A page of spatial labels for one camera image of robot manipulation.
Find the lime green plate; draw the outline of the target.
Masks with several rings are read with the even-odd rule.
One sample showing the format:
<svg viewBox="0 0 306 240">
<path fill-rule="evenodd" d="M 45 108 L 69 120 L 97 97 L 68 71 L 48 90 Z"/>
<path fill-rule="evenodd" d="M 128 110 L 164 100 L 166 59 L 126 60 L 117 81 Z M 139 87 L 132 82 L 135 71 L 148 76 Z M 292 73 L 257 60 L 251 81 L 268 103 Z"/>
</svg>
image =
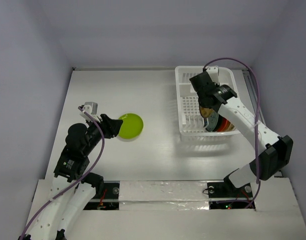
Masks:
<svg viewBox="0 0 306 240">
<path fill-rule="evenodd" d="M 135 113 L 126 113 L 119 117 L 122 120 L 118 136 L 125 140 L 131 140 L 138 137 L 144 128 L 142 118 Z"/>
</svg>

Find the dark patterned yellow plate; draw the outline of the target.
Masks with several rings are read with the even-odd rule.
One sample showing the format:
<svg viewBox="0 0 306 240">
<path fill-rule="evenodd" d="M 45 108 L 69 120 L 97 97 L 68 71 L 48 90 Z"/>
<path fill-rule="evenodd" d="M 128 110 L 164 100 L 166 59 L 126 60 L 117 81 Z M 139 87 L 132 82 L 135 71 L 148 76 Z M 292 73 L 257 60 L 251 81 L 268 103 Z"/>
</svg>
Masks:
<svg viewBox="0 0 306 240">
<path fill-rule="evenodd" d="M 214 112 L 212 108 L 205 108 L 202 106 L 199 106 L 199 111 L 200 111 L 200 115 L 204 119 L 207 119 Z"/>
</svg>

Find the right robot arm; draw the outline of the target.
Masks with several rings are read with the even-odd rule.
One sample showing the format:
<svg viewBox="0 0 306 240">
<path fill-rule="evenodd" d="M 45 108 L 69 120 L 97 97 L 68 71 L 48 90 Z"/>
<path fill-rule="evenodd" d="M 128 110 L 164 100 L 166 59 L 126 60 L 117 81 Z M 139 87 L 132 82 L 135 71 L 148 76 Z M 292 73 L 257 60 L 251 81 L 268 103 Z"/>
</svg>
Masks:
<svg viewBox="0 0 306 240">
<path fill-rule="evenodd" d="M 223 191 L 236 195 L 249 183 L 266 181 L 286 166 L 291 158 L 293 140 L 270 130 L 242 103 L 228 85 L 219 85 L 204 71 L 190 78 L 199 105 L 227 119 L 254 147 L 255 159 L 224 178 Z"/>
</svg>

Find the orange plate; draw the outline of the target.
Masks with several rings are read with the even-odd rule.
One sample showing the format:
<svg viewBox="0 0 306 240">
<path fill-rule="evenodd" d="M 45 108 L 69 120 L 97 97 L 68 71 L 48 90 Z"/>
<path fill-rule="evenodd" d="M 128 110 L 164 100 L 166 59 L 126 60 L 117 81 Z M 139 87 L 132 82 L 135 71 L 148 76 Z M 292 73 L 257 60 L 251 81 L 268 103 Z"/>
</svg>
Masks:
<svg viewBox="0 0 306 240">
<path fill-rule="evenodd" d="M 226 119 L 222 118 L 220 125 L 217 127 L 216 132 L 226 132 L 231 126 L 231 123 Z"/>
</svg>

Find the beige plate with characters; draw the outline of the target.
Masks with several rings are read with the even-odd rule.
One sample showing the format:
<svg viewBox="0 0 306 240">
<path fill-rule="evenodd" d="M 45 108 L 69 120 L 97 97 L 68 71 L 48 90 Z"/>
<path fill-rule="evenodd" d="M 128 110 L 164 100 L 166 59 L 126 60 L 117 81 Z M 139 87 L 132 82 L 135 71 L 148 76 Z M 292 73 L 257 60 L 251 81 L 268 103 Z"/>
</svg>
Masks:
<svg viewBox="0 0 306 240">
<path fill-rule="evenodd" d="M 227 132 L 230 132 L 235 129 L 235 126 L 233 124 L 230 124 L 229 127 L 226 129 Z"/>
</svg>

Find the black plate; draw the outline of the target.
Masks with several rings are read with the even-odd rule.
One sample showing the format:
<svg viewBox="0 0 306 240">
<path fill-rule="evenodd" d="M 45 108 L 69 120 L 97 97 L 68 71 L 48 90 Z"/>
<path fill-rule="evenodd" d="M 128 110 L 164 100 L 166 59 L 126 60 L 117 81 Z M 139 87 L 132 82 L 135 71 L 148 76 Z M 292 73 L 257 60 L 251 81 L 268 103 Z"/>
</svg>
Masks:
<svg viewBox="0 0 306 240">
<path fill-rule="evenodd" d="M 218 121 L 217 121 L 217 124 L 216 124 L 215 128 L 213 129 L 213 132 L 217 132 L 218 131 L 218 129 L 222 125 L 222 122 L 223 122 L 223 117 L 218 115 Z"/>
</svg>

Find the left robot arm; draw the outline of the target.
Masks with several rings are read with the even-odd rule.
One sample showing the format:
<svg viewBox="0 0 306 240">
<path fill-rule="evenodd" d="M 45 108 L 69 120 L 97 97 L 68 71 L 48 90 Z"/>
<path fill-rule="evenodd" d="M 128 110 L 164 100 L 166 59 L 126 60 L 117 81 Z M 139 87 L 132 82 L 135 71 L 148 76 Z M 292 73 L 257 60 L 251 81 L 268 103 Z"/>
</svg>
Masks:
<svg viewBox="0 0 306 240">
<path fill-rule="evenodd" d="M 54 170 L 48 201 L 25 226 L 21 240 L 64 240 L 92 198 L 105 195 L 103 177 L 92 173 L 89 154 L 98 143 L 119 134 L 121 119 L 84 114 L 86 124 L 73 124 Z"/>
</svg>

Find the blue white patterned plate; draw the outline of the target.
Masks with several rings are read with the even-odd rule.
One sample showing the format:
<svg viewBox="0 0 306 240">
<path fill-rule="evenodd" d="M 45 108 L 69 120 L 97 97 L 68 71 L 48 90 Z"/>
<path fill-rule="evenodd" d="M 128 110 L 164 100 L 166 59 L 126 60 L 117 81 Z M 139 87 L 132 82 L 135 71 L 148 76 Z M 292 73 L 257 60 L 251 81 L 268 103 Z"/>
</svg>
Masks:
<svg viewBox="0 0 306 240">
<path fill-rule="evenodd" d="M 218 115 L 219 114 L 217 112 L 213 112 L 207 119 L 204 120 L 204 128 L 207 132 L 213 132 L 213 129 L 218 121 Z"/>
</svg>

